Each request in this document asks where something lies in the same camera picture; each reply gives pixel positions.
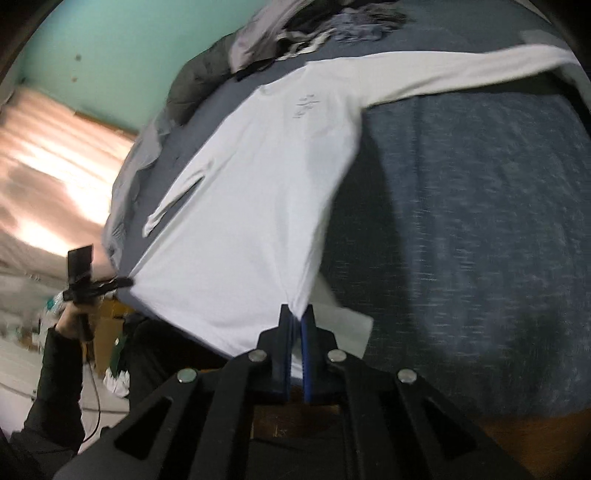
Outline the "person's dark-sleeved left forearm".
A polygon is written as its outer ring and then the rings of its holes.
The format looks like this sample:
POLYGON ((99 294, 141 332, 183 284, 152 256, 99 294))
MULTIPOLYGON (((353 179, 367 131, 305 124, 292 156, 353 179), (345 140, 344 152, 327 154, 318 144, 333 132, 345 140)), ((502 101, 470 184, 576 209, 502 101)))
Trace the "person's dark-sleeved left forearm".
POLYGON ((79 340, 47 331, 37 396, 23 428, 1 438, 1 460, 15 479, 51 479, 79 451, 85 438, 79 340))

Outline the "person's left hand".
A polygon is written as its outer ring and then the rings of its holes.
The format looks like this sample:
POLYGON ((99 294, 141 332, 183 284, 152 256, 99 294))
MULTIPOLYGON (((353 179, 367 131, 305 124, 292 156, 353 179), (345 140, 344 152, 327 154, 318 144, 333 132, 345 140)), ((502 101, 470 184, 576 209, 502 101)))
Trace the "person's left hand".
POLYGON ((55 325, 56 332, 70 340, 91 341, 100 322, 99 309, 98 299, 85 304, 67 302, 55 325))

